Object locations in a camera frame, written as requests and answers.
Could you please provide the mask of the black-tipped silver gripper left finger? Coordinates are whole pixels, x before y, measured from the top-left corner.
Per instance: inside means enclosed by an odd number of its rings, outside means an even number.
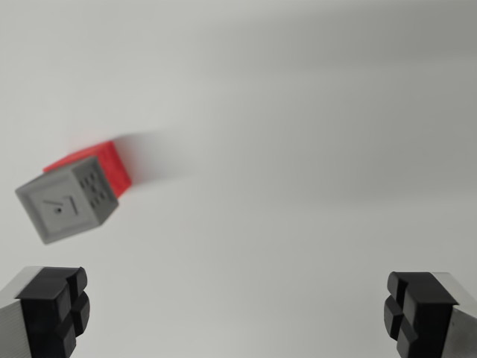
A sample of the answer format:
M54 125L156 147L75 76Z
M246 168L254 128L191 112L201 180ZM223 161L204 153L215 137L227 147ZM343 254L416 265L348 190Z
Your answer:
M1 290L1 356L70 357L88 325L84 268L27 266Z

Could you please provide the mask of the black-tipped silver gripper right finger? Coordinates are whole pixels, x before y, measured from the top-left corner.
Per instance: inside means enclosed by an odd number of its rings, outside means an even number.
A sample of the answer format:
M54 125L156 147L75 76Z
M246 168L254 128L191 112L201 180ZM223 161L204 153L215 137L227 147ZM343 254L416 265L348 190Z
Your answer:
M384 303L401 357L475 357L476 299L447 272L396 272Z

